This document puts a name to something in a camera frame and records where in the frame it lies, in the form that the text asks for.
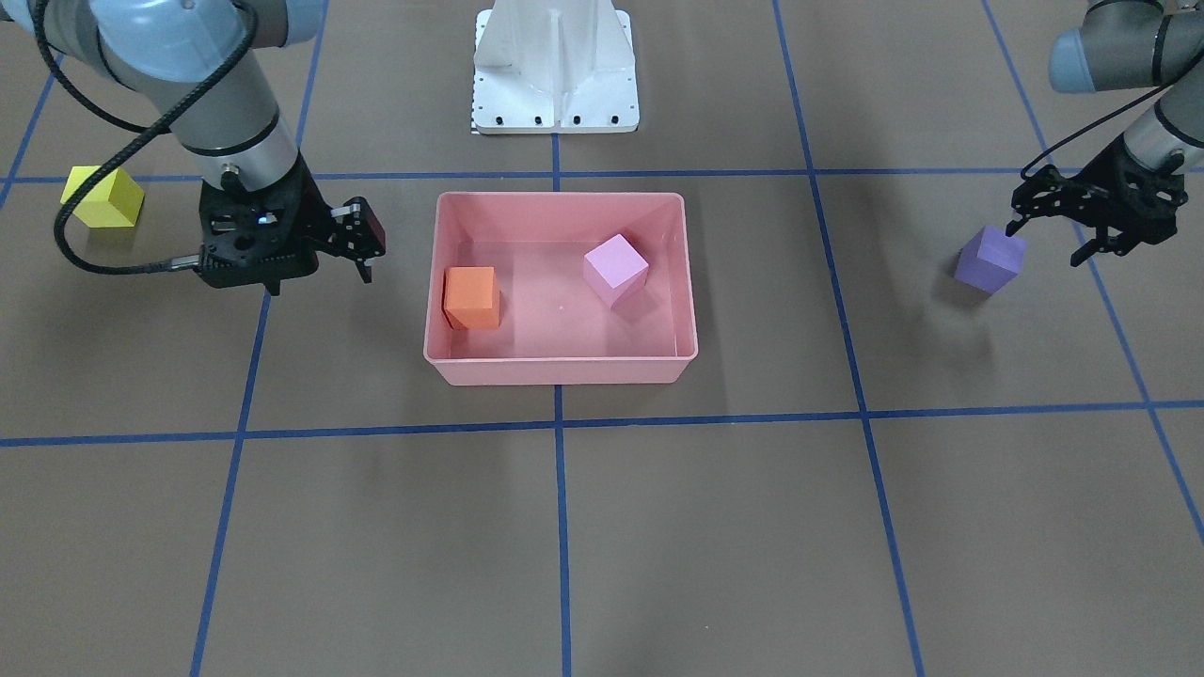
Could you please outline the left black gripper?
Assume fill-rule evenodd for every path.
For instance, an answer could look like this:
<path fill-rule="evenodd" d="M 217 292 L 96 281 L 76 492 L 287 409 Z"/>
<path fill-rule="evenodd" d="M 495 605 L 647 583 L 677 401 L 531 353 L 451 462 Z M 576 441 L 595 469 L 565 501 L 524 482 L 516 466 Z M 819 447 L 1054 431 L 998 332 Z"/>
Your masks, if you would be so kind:
<path fill-rule="evenodd" d="M 1171 149 L 1147 165 L 1119 136 L 1081 171 L 1088 189 L 1074 181 L 1023 181 L 1013 192 L 1007 237 L 1037 218 L 1082 214 L 1093 235 L 1072 253 L 1072 267 L 1098 254 L 1127 257 L 1137 245 L 1164 243 L 1178 234 L 1178 208 L 1188 200 L 1186 160 L 1184 149 Z"/>

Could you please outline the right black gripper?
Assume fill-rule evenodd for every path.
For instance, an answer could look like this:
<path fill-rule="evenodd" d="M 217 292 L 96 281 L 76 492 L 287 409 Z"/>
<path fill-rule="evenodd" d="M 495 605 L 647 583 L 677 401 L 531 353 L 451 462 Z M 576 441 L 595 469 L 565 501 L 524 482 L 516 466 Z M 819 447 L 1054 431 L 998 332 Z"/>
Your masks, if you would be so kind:
<path fill-rule="evenodd" d="M 334 223 L 325 235 L 327 253 L 352 260 L 365 284 L 372 283 L 374 258 L 386 254 L 386 232 L 366 198 L 330 210 L 301 155 L 282 179 L 259 190 L 244 190 L 238 179 L 222 188 L 205 183 L 197 214 L 197 278 L 216 289 L 264 285 L 279 292 L 283 281 L 315 273 L 309 226 Z"/>

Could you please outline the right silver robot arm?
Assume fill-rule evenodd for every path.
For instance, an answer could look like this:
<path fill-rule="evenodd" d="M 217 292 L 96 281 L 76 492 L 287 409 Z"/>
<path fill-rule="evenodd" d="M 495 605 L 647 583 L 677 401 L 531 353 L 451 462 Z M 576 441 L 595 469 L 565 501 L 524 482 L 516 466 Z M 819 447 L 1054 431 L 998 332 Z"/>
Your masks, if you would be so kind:
<path fill-rule="evenodd" d="M 343 258 L 372 281 L 386 232 L 366 198 L 327 205 L 256 61 L 262 47 L 314 39 L 318 1 L 5 1 L 2 19 L 29 33 L 48 72 L 87 111 L 132 133 L 132 142 L 66 194 L 53 237 L 85 273 L 137 276 L 191 271 L 216 289 L 281 283 L 315 273 L 319 253 Z M 137 125 L 83 94 L 57 64 L 73 57 L 153 104 Z M 85 193 L 159 137 L 172 136 L 197 163 L 197 253 L 112 266 L 73 252 L 66 226 Z"/>

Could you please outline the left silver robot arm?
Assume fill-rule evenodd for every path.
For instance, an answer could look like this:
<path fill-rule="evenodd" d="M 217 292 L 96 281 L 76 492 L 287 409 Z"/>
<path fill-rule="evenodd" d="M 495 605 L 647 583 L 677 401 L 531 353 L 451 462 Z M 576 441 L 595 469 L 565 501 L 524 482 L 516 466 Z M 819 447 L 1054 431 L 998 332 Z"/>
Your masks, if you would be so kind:
<path fill-rule="evenodd" d="M 1203 157 L 1202 4 L 1092 1 L 1080 27 L 1062 33 L 1049 80 L 1062 93 L 1141 88 L 1149 110 L 1075 175 L 1041 158 L 1021 171 L 1007 236 L 1035 218 L 1066 217 L 1091 228 L 1072 266 L 1097 254 L 1126 257 L 1178 234 L 1185 179 Z"/>

